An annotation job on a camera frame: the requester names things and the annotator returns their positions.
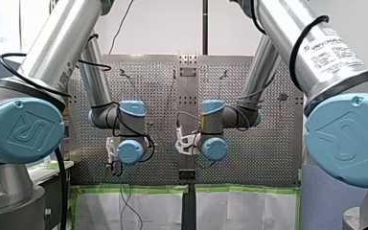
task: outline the white wall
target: white wall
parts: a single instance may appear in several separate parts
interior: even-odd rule
[[[368,1],[310,0],[316,13],[331,17],[331,25],[368,65]]]
[[[108,53],[130,0],[118,0],[96,31]],[[261,37],[238,4],[209,1],[210,55],[252,56]],[[202,0],[135,0],[112,54],[202,53]]]
[[[130,0],[117,0],[96,30],[106,54]],[[28,52],[48,16],[48,0],[0,0],[0,53]],[[260,33],[236,3],[209,0],[210,55],[252,56]],[[310,0],[368,64],[368,1]],[[5,27],[21,28],[8,33]],[[202,0],[135,0],[113,54],[194,54],[202,52]]]

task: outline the green tape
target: green tape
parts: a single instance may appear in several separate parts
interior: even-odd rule
[[[301,189],[294,189],[296,193],[295,198],[295,230],[300,230],[300,215],[301,215]]]
[[[71,206],[71,229],[76,229],[77,220],[77,198],[79,193],[77,190],[71,190],[70,206]]]
[[[72,229],[75,230],[77,218],[77,199],[83,194],[118,194],[121,190],[127,193],[129,186],[119,184],[102,184],[95,186],[72,186],[71,187],[71,220]],[[167,195],[167,194],[184,194],[188,192],[187,186],[139,186],[132,185],[132,194],[137,195]],[[300,229],[300,189],[297,188],[282,188],[282,187],[265,187],[265,186],[250,186],[250,185],[235,185],[235,184],[219,184],[219,185],[195,185],[198,193],[228,193],[249,192],[261,194],[276,194],[276,195],[296,195],[295,204],[295,230]]]

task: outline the metal bracket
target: metal bracket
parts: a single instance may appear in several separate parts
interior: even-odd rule
[[[198,57],[197,55],[179,56],[177,73],[177,111],[185,111],[198,116]],[[191,117],[181,117],[182,135],[191,134],[198,128],[197,120]],[[178,156],[178,169],[194,170],[195,158],[191,154]]]

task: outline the metal stand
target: metal stand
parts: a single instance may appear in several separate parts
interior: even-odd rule
[[[182,198],[181,230],[196,230],[196,184],[188,185]]]
[[[44,189],[36,187],[25,202],[0,209],[0,229],[44,230]]]

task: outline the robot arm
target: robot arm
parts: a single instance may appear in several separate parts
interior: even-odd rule
[[[304,0],[235,2],[260,22],[308,98],[305,145],[313,160],[334,178],[368,188],[368,67]]]
[[[225,128],[257,126],[261,121],[259,104],[264,90],[275,75],[280,57],[269,38],[264,36],[253,59],[246,85],[235,105],[225,105],[222,100],[207,100],[201,105],[201,138],[199,151],[211,161],[222,160],[228,154],[223,139]]]
[[[0,80],[0,163],[31,163],[58,147],[64,132],[61,96],[67,95],[68,81],[80,56],[101,63],[97,39],[88,37],[112,4],[113,0],[59,1],[19,67],[18,76]],[[120,159],[136,163],[146,147],[143,102],[122,101],[116,106],[104,71],[82,64],[81,74],[92,105],[90,121],[99,128],[119,128]]]
[[[91,39],[81,54],[81,59],[91,63],[102,63],[97,38]],[[120,144],[116,155],[124,164],[138,163],[144,156],[147,141],[145,137],[145,104],[142,101],[112,101],[109,84],[104,70],[88,65],[80,65],[91,111],[88,121],[93,127],[119,129]]]

